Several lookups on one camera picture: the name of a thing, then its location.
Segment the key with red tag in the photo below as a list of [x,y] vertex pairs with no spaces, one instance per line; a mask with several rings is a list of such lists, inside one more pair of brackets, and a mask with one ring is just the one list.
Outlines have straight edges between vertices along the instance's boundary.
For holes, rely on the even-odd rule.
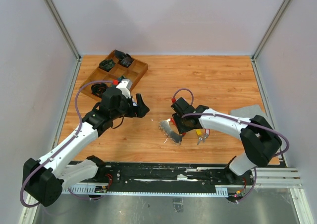
[[210,130],[205,129],[205,132],[204,132],[203,137],[202,137],[202,141],[205,142],[206,139],[209,137],[209,135],[210,135]]

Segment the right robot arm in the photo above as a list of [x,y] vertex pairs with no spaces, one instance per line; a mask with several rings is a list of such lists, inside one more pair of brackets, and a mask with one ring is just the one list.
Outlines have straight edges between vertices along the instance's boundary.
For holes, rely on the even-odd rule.
[[184,98],[171,99],[172,115],[180,134],[194,129],[209,129],[228,134],[242,142],[244,152],[235,156],[224,169],[224,178],[236,184],[247,171],[268,165],[278,155],[281,135],[260,115],[253,118],[235,117],[217,112],[207,106],[194,108]]

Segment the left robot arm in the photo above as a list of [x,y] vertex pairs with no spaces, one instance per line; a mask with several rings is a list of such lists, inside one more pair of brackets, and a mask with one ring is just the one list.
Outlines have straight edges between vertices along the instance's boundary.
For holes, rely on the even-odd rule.
[[100,102],[84,117],[79,125],[58,146],[35,160],[28,159],[23,166],[21,193],[27,192],[38,204],[52,205],[65,189],[87,179],[101,182],[106,178],[106,164],[96,156],[68,167],[68,164],[87,145],[97,140],[113,127],[116,119],[143,118],[150,109],[136,94],[134,103],[128,89],[111,87],[106,89]]

